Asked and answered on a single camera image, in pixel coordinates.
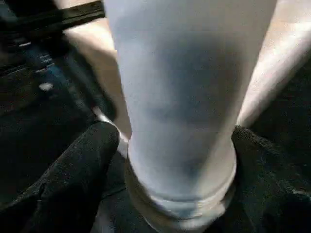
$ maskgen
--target white cylinder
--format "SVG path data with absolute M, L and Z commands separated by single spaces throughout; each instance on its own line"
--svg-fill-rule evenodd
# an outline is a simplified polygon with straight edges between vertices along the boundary
M 159 231 L 200 231 L 234 178 L 231 133 L 275 0 L 104 2 L 132 126 L 134 205 Z

